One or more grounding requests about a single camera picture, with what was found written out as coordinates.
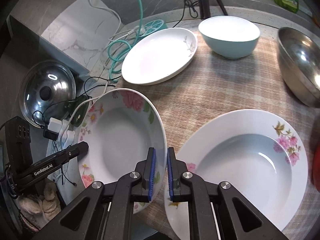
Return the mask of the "floral deep plate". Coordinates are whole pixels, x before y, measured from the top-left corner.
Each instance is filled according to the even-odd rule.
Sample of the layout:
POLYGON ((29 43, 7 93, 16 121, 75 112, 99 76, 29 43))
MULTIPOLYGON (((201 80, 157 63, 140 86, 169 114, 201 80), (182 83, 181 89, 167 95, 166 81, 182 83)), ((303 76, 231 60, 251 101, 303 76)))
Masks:
POLYGON ((167 139, 161 117, 146 96, 128 88, 107 92, 88 110, 78 141, 88 143, 88 153, 78 158, 84 187, 96 180, 117 181, 154 148, 152 195, 157 196, 167 165, 167 139))
MULTIPOLYGON (((284 230, 302 202, 308 162, 287 121, 257 109, 232 111, 201 127, 175 156, 205 181, 231 183, 289 238, 284 230)), ((164 202, 173 231, 190 239, 188 203, 172 202, 168 185, 164 202)))

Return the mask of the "light blue bowl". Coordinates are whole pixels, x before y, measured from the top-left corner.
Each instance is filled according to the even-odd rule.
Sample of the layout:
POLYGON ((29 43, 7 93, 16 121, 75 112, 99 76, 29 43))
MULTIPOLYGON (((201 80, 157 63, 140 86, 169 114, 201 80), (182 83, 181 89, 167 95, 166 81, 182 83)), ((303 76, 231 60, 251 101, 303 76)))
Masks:
POLYGON ((250 55, 260 37, 260 29, 254 23, 235 16, 208 18, 198 29, 212 51, 231 60, 250 55))

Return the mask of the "beige towel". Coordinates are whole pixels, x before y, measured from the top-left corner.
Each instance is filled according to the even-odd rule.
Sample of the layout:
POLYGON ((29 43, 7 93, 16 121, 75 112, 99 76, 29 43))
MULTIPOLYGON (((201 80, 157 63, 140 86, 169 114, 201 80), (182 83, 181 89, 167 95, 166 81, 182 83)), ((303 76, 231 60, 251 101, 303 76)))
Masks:
POLYGON ((39 232, 61 212, 56 184, 49 179, 44 182, 43 194, 20 196, 17 199, 21 219, 32 232, 39 232))

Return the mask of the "white charger plug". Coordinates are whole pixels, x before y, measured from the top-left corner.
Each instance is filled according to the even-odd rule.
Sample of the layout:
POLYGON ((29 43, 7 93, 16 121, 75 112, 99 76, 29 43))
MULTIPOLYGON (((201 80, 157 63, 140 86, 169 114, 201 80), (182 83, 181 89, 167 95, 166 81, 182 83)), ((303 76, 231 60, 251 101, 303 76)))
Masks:
POLYGON ((54 133, 61 133, 67 127, 68 121, 66 119, 59 120, 51 117, 49 119, 48 130, 54 133))

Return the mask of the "black box device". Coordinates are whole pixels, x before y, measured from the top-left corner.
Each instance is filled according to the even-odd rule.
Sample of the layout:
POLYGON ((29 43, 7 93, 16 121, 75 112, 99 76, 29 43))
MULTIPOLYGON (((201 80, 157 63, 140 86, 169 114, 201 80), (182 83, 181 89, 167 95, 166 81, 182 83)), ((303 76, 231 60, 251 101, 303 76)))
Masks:
POLYGON ((14 178, 20 178, 33 164, 29 122, 16 116, 8 120, 4 127, 10 170, 14 178))

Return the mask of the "floral deep plate on mat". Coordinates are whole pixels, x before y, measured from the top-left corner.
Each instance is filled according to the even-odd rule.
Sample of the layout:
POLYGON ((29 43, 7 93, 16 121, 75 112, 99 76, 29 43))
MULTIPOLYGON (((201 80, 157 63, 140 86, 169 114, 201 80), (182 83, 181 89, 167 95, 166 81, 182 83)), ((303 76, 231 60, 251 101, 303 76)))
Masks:
MULTIPOLYGON (((287 121, 257 109, 232 111, 201 127, 175 156, 205 181, 231 183, 289 238, 284 230, 302 202, 308 162, 287 121)), ((164 202, 173 231, 190 239, 188 203, 172 202, 168 185, 164 202)))

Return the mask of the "glass pot lid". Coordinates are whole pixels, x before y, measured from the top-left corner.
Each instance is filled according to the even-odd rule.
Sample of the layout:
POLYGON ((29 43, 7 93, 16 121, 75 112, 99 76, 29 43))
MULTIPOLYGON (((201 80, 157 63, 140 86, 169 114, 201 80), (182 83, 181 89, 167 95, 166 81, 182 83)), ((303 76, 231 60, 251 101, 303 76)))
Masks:
POLYGON ((76 97, 76 83, 68 67, 57 60, 35 64, 24 77, 19 104, 24 118, 40 128, 50 118, 64 119, 65 103, 76 97))

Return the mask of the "beige plaid cloth mat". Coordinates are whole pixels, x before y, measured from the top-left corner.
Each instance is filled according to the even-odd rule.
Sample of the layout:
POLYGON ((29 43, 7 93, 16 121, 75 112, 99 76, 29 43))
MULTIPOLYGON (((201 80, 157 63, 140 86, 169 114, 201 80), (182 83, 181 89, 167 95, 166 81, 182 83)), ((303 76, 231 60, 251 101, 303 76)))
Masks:
POLYGON ((277 29, 260 24, 253 53, 228 60, 198 39, 192 62, 172 79, 151 86, 120 80, 150 99, 164 124, 168 146, 179 151, 204 124, 236 109, 253 108, 285 119, 299 134, 308 162, 319 140, 319 110, 302 104, 285 85, 277 62, 277 29))

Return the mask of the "plain white oval plate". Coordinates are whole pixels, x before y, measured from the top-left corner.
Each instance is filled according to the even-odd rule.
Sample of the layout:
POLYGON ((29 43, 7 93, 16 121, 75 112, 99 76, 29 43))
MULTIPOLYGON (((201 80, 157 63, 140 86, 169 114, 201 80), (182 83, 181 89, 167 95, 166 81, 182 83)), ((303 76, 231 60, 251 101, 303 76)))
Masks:
POLYGON ((126 55, 121 74, 134 85, 155 85, 171 79, 192 61, 197 36, 188 29, 168 28, 139 41, 126 55))

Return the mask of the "teal round power strip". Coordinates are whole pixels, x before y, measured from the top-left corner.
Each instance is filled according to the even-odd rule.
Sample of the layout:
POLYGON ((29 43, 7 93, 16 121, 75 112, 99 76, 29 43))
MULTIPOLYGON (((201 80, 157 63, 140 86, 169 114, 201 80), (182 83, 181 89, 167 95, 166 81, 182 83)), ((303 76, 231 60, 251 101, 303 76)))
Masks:
POLYGON ((163 29, 167 29, 167 25, 163 20, 161 20, 161 19, 153 20, 151 22, 148 22, 148 23, 142 25, 138 39, 141 40, 141 39, 157 32, 157 31, 163 30, 163 29))

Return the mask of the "stainless steel bowl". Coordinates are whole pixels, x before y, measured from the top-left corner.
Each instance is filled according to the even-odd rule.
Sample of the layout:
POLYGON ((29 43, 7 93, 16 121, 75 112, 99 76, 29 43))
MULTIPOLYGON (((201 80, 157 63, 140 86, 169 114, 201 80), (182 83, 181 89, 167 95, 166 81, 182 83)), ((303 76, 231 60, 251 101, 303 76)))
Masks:
POLYGON ((300 31, 278 30, 277 60, 282 78, 305 105, 319 108, 319 46, 300 31))

